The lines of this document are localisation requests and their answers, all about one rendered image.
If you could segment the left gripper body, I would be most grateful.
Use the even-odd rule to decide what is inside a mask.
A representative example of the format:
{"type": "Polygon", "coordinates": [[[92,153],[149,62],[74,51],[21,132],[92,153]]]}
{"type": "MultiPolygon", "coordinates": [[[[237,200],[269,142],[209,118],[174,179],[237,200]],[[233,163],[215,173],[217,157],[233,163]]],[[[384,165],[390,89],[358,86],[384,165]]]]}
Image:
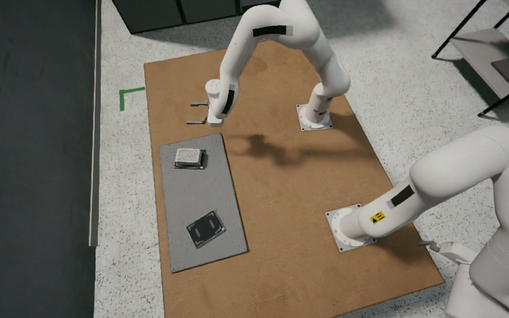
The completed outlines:
{"type": "Polygon", "coordinates": [[[471,265],[478,253],[461,244],[460,242],[443,242],[439,251],[440,254],[454,263],[471,265]]]}

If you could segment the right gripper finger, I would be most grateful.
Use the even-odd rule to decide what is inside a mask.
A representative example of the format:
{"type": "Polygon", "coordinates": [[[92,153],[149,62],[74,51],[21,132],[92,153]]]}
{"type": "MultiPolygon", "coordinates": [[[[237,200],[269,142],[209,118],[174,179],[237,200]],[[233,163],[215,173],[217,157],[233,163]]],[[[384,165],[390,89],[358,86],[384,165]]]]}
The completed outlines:
{"type": "Polygon", "coordinates": [[[188,124],[188,125],[195,125],[195,124],[203,124],[203,125],[204,125],[204,124],[206,123],[206,121],[205,121],[205,120],[207,120],[207,118],[208,118],[208,113],[207,113],[207,116],[206,116],[206,117],[202,117],[202,122],[197,122],[197,121],[187,121],[187,124],[188,124]]]}
{"type": "Polygon", "coordinates": [[[205,103],[196,103],[196,102],[190,102],[190,106],[191,107],[199,107],[199,105],[205,105],[205,106],[208,106],[208,109],[209,109],[209,102],[208,100],[205,100],[205,103]]]}

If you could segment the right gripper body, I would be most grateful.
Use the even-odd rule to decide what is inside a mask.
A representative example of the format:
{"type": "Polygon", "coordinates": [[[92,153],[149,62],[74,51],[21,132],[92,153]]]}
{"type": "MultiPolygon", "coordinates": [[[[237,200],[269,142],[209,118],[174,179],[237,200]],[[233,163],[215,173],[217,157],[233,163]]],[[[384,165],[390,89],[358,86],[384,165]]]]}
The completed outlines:
{"type": "Polygon", "coordinates": [[[223,122],[224,122],[224,119],[217,119],[214,116],[213,111],[211,110],[210,104],[209,104],[209,113],[208,113],[207,122],[208,122],[209,126],[211,126],[211,127],[222,127],[223,122]]]}

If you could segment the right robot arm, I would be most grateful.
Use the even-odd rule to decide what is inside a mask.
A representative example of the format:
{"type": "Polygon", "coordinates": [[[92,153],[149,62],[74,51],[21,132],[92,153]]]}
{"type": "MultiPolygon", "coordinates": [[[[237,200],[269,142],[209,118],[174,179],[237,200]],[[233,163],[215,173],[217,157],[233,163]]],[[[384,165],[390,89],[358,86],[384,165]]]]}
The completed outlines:
{"type": "Polygon", "coordinates": [[[220,79],[212,79],[205,86],[214,116],[224,119],[233,110],[240,76],[263,38],[301,50],[313,65],[321,83],[314,87],[299,116],[311,129],[324,127],[333,98],[347,93],[351,80],[306,0],[282,0],[279,8],[258,5],[245,12],[221,63],[220,79]]]}

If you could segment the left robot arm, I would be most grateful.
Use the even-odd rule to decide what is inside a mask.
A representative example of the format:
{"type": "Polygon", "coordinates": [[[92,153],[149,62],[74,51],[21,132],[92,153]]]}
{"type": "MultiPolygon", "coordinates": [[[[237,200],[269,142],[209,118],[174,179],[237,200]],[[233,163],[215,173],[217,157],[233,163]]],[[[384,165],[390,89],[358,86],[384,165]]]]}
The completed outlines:
{"type": "Polygon", "coordinates": [[[360,246],[369,236],[385,237],[489,178],[500,227],[471,265],[459,265],[445,314],[509,318],[509,127],[483,127],[429,152],[384,195],[357,210],[336,212],[333,232],[343,244],[360,246]]]}

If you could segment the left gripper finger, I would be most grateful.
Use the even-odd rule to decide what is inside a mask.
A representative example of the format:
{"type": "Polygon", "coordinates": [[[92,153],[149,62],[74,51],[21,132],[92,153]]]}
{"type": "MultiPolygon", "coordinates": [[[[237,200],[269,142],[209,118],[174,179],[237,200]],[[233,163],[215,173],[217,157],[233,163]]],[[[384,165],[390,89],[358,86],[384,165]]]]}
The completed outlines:
{"type": "Polygon", "coordinates": [[[439,252],[440,251],[440,248],[441,247],[437,247],[437,243],[433,240],[431,241],[425,241],[425,240],[421,240],[421,241],[417,241],[416,243],[418,246],[427,246],[427,245],[430,245],[430,249],[432,249],[433,251],[435,252],[439,252]]]}

